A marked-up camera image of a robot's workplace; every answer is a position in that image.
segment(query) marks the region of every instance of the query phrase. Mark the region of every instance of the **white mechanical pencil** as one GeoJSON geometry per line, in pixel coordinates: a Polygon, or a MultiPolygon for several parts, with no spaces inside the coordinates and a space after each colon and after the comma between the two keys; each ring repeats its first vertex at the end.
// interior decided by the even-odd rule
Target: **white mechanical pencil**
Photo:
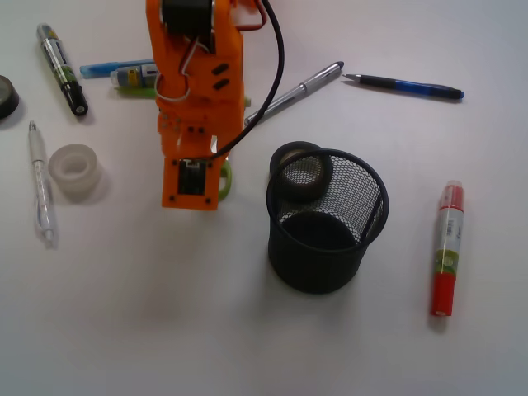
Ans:
{"type": "Polygon", "coordinates": [[[30,122],[30,152],[31,162],[35,171],[37,211],[36,221],[49,245],[54,244],[54,219],[50,199],[50,182],[45,168],[44,142],[36,128],[35,122],[30,122]]]}

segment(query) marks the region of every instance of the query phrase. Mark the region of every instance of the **blue pen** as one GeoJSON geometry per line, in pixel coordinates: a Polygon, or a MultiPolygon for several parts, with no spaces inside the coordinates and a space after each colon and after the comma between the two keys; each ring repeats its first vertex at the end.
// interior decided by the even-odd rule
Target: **blue pen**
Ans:
{"type": "Polygon", "coordinates": [[[445,87],[443,85],[421,84],[419,82],[409,82],[394,80],[392,78],[365,76],[362,74],[346,74],[343,77],[352,80],[361,85],[390,89],[391,91],[400,91],[426,95],[428,97],[443,97],[444,99],[460,100],[464,93],[460,89],[445,87]]]}
{"type": "Polygon", "coordinates": [[[110,73],[118,68],[129,66],[141,66],[142,64],[154,64],[152,59],[130,60],[129,62],[109,62],[107,64],[90,64],[81,66],[81,74],[84,78],[110,77],[110,73]]]}

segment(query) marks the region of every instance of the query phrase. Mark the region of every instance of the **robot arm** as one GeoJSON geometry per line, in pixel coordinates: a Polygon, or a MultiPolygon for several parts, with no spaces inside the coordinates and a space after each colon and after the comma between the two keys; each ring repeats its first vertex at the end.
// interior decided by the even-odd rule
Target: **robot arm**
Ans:
{"type": "MultiPolygon", "coordinates": [[[[237,0],[147,0],[153,56],[160,72],[155,85],[158,132],[165,156],[164,207],[215,210],[220,169],[229,150],[258,122],[243,130],[240,31],[262,27],[266,12],[271,18],[272,9],[268,0],[238,1],[261,12],[260,26],[234,25],[231,9],[237,0]],[[213,139],[218,140],[217,154],[211,152],[213,139]]],[[[271,22],[278,28],[274,14],[271,22]]],[[[269,102],[284,67],[282,37],[277,40],[282,65],[269,102]]]]}

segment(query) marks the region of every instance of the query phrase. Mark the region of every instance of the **pencil holder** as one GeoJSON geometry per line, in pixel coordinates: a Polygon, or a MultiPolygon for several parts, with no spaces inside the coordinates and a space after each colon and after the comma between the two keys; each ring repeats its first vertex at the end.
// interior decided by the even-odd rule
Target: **pencil holder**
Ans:
{"type": "Polygon", "coordinates": [[[333,292],[356,274],[389,215],[384,183],[367,163],[348,153],[320,149],[297,154],[271,176],[268,255],[277,275],[312,294],[333,292]],[[308,185],[332,163],[325,192],[315,200],[290,200],[285,184],[308,185]]]}

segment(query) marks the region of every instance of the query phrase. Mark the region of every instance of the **pen clip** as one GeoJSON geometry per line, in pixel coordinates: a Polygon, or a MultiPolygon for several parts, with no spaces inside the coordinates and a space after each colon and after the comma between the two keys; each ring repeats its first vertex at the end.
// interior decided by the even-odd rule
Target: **pen clip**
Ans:
{"type": "Polygon", "coordinates": [[[42,223],[40,222],[40,206],[39,206],[39,196],[35,196],[35,225],[40,233],[44,233],[42,229],[42,223]]]}
{"type": "Polygon", "coordinates": [[[440,89],[453,89],[453,88],[447,87],[445,85],[437,85],[437,84],[423,84],[423,85],[427,85],[429,87],[434,87],[434,88],[440,88],[440,89]]]}

